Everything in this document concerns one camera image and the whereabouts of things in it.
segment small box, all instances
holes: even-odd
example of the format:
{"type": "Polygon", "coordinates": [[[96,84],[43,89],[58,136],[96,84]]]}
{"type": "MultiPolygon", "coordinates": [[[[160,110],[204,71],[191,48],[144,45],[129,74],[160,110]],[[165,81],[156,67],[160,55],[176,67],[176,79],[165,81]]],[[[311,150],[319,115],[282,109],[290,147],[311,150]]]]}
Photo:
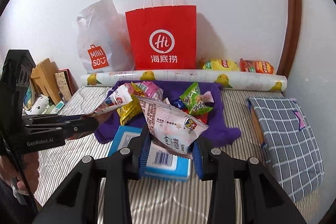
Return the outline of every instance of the small box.
{"type": "MultiPolygon", "coordinates": [[[[120,126],[108,156],[127,147],[130,139],[139,136],[141,130],[136,127],[120,126]]],[[[163,180],[187,181],[190,176],[190,160],[172,155],[164,148],[152,143],[144,176],[163,180]]]]}

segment lemon print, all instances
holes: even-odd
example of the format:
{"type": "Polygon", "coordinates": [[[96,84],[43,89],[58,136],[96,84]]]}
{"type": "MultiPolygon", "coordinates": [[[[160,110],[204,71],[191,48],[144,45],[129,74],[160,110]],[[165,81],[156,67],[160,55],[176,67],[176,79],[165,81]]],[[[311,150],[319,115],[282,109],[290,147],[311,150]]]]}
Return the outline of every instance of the lemon print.
{"type": "Polygon", "coordinates": [[[140,77],[140,81],[154,81],[154,80],[155,80],[154,72],[152,72],[151,70],[146,70],[140,77]]]}
{"type": "Polygon", "coordinates": [[[97,80],[97,74],[93,73],[89,75],[89,77],[87,78],[87,85],[97,85],[97,84],[101,84],[101,82],[97,80]]]}
{"type": "Polygon", "coordinates": [[[275,85],[269,91],[281,91],[282,83],[280,81],[276,81],[275,85]]]}
{"type": "Polygon", "coordinates": [[[217,79],[215,80],[215,83],[219,83],[223,86],[223,88],[232,89],[232,87],[229,84],[229,77],[225,74],[218,75],[217,79]]]}

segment red paper bag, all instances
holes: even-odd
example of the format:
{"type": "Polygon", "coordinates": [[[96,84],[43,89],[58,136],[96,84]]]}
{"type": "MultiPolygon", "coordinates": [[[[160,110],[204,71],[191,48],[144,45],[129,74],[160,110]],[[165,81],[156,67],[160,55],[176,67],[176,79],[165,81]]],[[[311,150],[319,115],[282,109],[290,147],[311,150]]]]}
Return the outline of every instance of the red paper bag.
{"type": "Polygon", "coordinates": [[[196,69],[196,6],[137,9],[126,20],[137,70],[196,69]]]}

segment screw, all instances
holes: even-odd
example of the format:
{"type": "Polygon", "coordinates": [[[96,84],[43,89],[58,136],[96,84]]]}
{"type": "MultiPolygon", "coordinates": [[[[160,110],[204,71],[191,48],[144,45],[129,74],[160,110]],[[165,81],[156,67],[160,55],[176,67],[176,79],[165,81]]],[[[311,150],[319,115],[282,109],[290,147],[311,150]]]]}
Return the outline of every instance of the screw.
{"type": "Polygon", "coordinates": [[[85,163],[85,164],[87,164],[88,162],[91,161],[91,159],[92,158],[90,156],[85,156],[85,157],[82,158],[82,162],[85,163]]]}
{"type": "Polygon", "coordinates": [[[211,149],[211,153],[214,155],[219,155],[221,153],[221,150],[218,148],[213,148],[211,149]]]}
{"type": "Polygon", "coordinates": [[[257,158],[255,158],[255,157],[252,157],[252,158],[250,158],[250,163],[252,163],[252,164],[258,164],[259,160],[257,158]]]}
{"type": "Polygon", "coordinates": [[[131,150],[129,150],[128,148],[122,148],[120,149],[120,153],[122,155],[127,155],[131,150]]]}

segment green snack bag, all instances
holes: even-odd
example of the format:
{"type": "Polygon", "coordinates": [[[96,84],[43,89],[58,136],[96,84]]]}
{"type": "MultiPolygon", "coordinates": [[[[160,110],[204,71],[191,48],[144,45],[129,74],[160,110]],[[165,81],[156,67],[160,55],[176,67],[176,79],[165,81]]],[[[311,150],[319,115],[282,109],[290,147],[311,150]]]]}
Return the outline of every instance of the green snack bag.
{"type": "Polygon", "coordinates": [[[202,115],[213,109],[203,103],[201,91],[197,82],[192,83],[192,85],[180,96],[180,99],[192,116],[202,115]]]}

